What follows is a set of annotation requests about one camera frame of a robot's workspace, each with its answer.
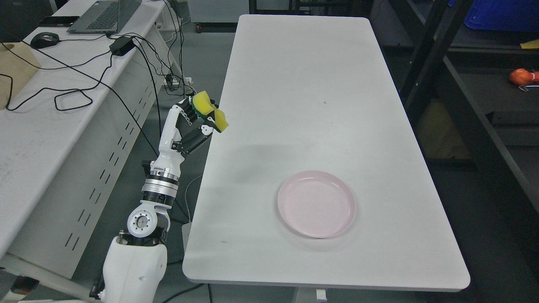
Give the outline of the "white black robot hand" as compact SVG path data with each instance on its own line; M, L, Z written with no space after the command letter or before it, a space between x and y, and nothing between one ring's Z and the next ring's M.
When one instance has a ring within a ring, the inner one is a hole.
M211 117L199 117L191 106L191 97L175 103L168 111L158 145L158 157L150 165L150 174L180 175L181 163L213 132Z

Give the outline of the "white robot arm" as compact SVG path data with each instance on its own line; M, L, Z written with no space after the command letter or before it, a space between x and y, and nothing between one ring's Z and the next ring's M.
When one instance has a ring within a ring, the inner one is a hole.
M89 296L103 303L152 303L167 268L169 210L177 196L180 169L152 166L140 205L110 243L102 274Z

